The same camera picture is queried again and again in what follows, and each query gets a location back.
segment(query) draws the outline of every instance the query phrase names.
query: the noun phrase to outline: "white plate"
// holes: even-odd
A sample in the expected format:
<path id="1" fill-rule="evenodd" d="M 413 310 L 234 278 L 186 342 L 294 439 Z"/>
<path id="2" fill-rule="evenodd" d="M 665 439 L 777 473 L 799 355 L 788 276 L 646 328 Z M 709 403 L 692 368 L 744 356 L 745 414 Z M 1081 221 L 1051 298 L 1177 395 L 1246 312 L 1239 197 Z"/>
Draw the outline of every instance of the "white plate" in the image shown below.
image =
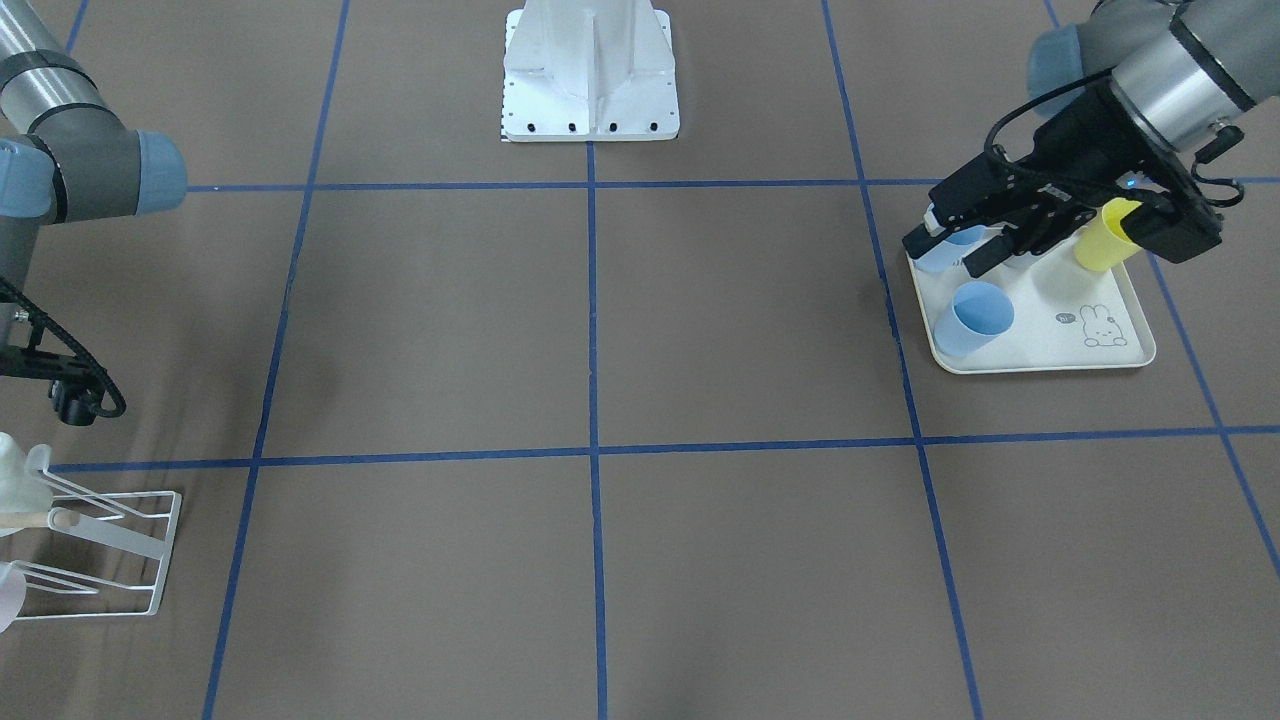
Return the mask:
<path id="1" fill-rule="evenodd" d="M 988 231 L 988 237 L 996 231 Z M 1085 270 L 1071 247 L 1060 242 L 1029 266 L 1000 265 L 980 279 L 1002 288 L 1014 302 L 1014 325 L 966 357 L 938 351 L 933 325 L 956 288 L 972 281 L 959 263 L 925 273 L 911 263 L 911 279 L 929 332 L 933 359 L 959 375 L 1142 368 L 1156 359 L 1156 340 L 1124 265 L 1106 273 Z"/>

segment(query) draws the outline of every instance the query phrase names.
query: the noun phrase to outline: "white wire rack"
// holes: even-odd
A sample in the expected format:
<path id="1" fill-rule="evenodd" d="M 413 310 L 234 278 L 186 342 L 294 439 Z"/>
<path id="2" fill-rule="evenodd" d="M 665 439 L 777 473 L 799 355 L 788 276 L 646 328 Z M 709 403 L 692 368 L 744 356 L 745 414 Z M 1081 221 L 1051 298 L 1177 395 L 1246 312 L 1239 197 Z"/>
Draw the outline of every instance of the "white wire rack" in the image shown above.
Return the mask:
<path id="1" fill-rule="evenodd" d="M 131 607 L 145 610 L 123 611 L 78 611 L 46 612 L 20 615 L 19 620 L 47 620 L 55 618 L 120 618 L 131 615 L 155 615 L 160 610 L 165 579 L 169 575 L 169 562 L 173 559 L 173 542 L 178 528 L 178 512 L 182 509 L 182 496 L 173 491 L 142 491 L 99 493 L 49 470 L 50 448 L 40 445 L 31 450 L 27 457 L 27 471 L 41 483 L 54 489 L 54 505 L 49 512 L 8 512 L 0 514 L 0 527 L 4 528 L 47 528 L 55 533 L 104 544 L 145 559 L 154 564 L 154 580 L 146 583 L 122 583 L 110 578 L 63 570 L 38 562 L 17 560 L 12 565 L 27 578 L 28 589 L 42 591 L 58 596 L 97 596 L 113 589 L 123 593 L 137 593 Z M 147 512 L 137 507 L 150 498 L 160 511 Z M 74 510 L 72 507 L 92 507 Z M 141 533 L 124 527 L 127 523 L 147 523 L 154 534 Z M 150 575 L 146 568 L 142 577 Z"/>

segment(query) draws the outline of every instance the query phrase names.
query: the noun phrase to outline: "black cable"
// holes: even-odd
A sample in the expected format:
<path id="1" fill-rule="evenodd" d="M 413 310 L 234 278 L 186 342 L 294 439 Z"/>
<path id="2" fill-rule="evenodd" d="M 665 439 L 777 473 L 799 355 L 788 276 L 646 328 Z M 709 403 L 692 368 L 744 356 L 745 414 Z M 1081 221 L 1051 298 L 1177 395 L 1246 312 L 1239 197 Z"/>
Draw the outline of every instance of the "black cable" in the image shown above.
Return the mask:
<path id="1" fill-rule="evenodd" d="M 1123 188 L 1123 187 L 1116 186 L 1116 184 L 1103 184 L 1103 183 L 1098 183 L 1098 182 L 1093 182 L 1093 181 L 1087 181 L 1087 179 L 1080 179 L 1080 178 L 1069 178 L 1069 177 L 1059 176 L 1059 174 L 1053 174 L 1053 173 L 1046 173 L 1046 172 L 1041 172 L 1041 170 L 1032 170 L 1029 168 L 1024 168 L 1021 165 L 1018 165 L 1015 163 L 1009 161 L 1006 158 L 1004 158 L 1004 155 L 1001 152 L 997 151 L 996 136 L 998 136 L 1000 131 L 1005 129 L 1005 127 L 1007 127 L 1009 123 L 1011 123 L 1011 122 L 1016 120 L 1018 118 L 1025 115 L 1027 113 L 1029 113 L 1032 109 L 1034 109 L 1038 105 L 1043 105 L 1044 102 L 1048 102 L 1050 100 L 1053 100 L 1055 97 L 1059 97 L 1061 95 L 1066 95 L 1068 92 L 1071 92 L 1073 90 L 1079 90 L 1082 87 L 1093 85 L 1093 83 L 1096 83 L 1098 81 L 1102 81 L 1102 79 L 1106 79 L 1108 77 L 1111 77 L 1111 69 L 1110 68 L 1105 69 L 1105 70 L 1101 70 L 1101 72 L 1097 72 L 1097 73 L 1093 73 L 1092 76 L 1083 77 L 1083 78 L 1080 78 L 1080 79 L 1078 79 L 1075 82 L 1070 82 L 1068 85 L 1064 85 L 1062 87 L 1059 87 L 1057 90 L 1051 90 L 1051 91 L 1046 92 L 1044 95 L 1041 95 L 1039 97 L 1037 97 L 1037 99 L 1034 99 L 1034 100 L 1032 100 L 1032 101 L 1029 101 L 1029 102 L 1019 106 L 1018 109 L 1015 109 L 1014 111 L 1009 113 L 1004 118 L 1000 118 L 998 120 L 996 120 L 996 124 L 992 126 L 991 132 L 987 133 L 987 140 L 983 142 L 983 154 L 987 156 L 987 159 L 989 159 L 992 163 L 997 164 L 997 165 L 1000 165 L 1006 173 L 1009 173 L 1011 176 L 1018 176 L 1018 177 L 1028 178 L 1028 179 L 1032 179 L 1034 182 L 1048 183 L 1048 184 L 1052 184 L 1055 187 L 1060 187 L 1060 188 L 1062 188 L 1065 191 L 1069 191 L 1069 192 L 1074 191 L 1074 192 L 1071 192 L 1073 195 L 1080 195 L 1080 192 L 1079 192 L 1078 188 L 1083 188 L 1083 190 L 1085 190 L 1088 192 L 1096 192 L 1096 193 L 1101 193 L 1101 195 L 1108 195 L 1108 196 L 1112 196 L 1112 197 L 1124 197 L 1126 200 L 1134 200 L 1137 202 L 1148 202 L 1148 204 L 1152 204 L 1152 205 L 1155 205 L 1157 208 L 1165 208 L 1165 206 L 1167 206 L 1169 205 L 1169 200 L 1165 196 L 1160 195 L 1158 192 L 1155 192 L 1155 191 L 1151 191 L 1151 190 Z"/>
<path id="2" fill-rule="evenodd" d="M 114 404 L 115 407 L 113 410 L 106 410 L 102 407 L 101 402 L 95 402 L 90 405 L 90 413 L 99 418 L 108 419 L 124 415 L 124 393 L 120 392 L 120 388 L 111 380 L 111 375 L 106 373 L 106 368 L 99 364 L 97 359 L 93 357 L 93 354 L 90 352 L 88 348 L 81 345 L 79 341 L 72 336 L 72 333 L 59 325 L 58 322 L 49 315 L 49 313 L 41 310 L 38 305 L 32 302 L 29 297 L 23 295 L 22 291 L 14 287 L 8 279 L 4 278 L 4 275 L 0 275 L 0 295 L 8 296 L 13 302 L 17 302 L 19 307 L 26 310 L 32 327 L 42 327 L 54 333 L 54 337 L 60 340 L 63 345 L 65 345 L 67 348 L 76 355 L 77 360 L 88 365 L 90 374 L 92 374 L 97 382 L 102 383 L 102 388 L 109 396 L 111 396 L 111 404 Z"/>
<path id="3" fill-rule="evenodd" d="M 1219 187 L 1230 187 L 1235 191 L 1235 197 L 1228 197 L 1226 200 L 1213 200 L 1212 197 L 1206 197 L 1204 201 L 1213 208 L 1234 208 L 1244 201 L 1244 186 L 1240 184 L 1235 178 L 1204 178 L 1199 174 L 1199 163 L 1192 163 L 1192 177 L 1196 182 L 1201 184 L 1213 184 Z"/>

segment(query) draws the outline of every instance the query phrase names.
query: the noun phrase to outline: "cartoon bunny print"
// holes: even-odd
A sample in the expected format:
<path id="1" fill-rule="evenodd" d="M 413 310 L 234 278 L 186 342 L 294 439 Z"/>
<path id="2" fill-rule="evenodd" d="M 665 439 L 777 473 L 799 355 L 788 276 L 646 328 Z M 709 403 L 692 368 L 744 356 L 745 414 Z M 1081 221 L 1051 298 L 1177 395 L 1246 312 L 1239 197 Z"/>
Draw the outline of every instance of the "cartoon bunny print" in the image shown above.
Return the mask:
<path id="1" fill-rule="evenodd" d="M 1120 325 L 1111 316 L 1111 310 L 1106 305 L 1085 305 L 1080 307 L 1080 319 L 1084 320 L 1085 347 L 1112 347 L 1129 345 L 1120 332 Z"/>

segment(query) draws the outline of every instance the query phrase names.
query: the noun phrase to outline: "blue joint cap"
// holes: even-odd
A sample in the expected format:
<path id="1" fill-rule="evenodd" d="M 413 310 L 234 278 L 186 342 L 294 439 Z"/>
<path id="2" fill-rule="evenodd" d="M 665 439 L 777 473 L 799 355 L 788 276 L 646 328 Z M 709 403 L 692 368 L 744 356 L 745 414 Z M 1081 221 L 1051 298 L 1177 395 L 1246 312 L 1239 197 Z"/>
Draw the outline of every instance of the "blue joint cap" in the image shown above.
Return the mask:
<path id="1" fill-rule="evenodd" d="M 0 215 L 40 218 L 54 206 L 54 159 L 28 145 L 0 140 Z"/>
<path id="2" fill-rule="evenodd" d="M 1074 24 L 1051 29 L 1036 38 L 1027 60 L 1027 92 L 1030 100 L 1057 90 L 1084 77 L 1084 54 L 1080 51 L 1080 32 Z M 1062 111 L 1083 90 L 1073 90 L 1036 108 L 1043 118 Z"/>
<path id="3" fill-rule="evenodd" d="M 163 132 L 138 131 L 142 172 L 138 177 L 137 215 L 173 210 L 187 197 L 187 163 L 178 146 Z"/>

